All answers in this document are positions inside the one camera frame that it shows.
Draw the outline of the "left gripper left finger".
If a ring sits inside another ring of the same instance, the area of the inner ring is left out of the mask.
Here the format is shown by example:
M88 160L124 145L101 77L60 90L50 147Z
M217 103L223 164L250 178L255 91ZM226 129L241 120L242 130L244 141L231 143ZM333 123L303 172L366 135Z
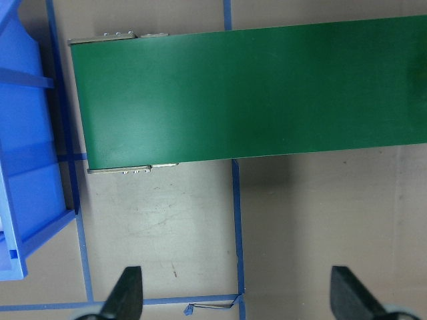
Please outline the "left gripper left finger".
M141 267L126 267L103 304L99 316L101 319L140 319L142 310Z

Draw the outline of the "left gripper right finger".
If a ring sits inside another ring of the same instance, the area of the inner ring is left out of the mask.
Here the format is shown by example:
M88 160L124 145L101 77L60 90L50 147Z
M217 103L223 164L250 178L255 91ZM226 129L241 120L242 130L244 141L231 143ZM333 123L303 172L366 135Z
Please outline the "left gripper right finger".
M335 319L376 319L387 314L380 302L345 266L333 266L330 308Z

